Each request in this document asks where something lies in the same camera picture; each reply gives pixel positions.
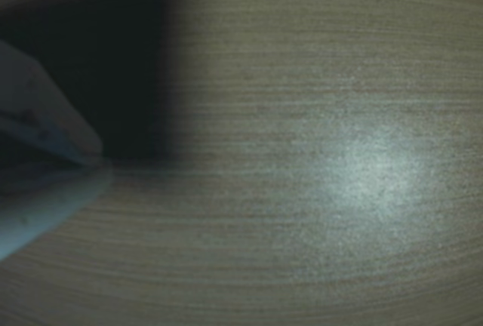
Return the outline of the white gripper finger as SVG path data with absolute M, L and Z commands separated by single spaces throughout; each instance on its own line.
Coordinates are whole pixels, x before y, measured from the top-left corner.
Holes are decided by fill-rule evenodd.
M 111 185 L 112 167 L 88 169 L 25 194 L 1 199 L 1 259 L 57 228 Z
M 1 42 L 1 131 L 85 167 L 103 162 L 103 143 L 33 57 Z

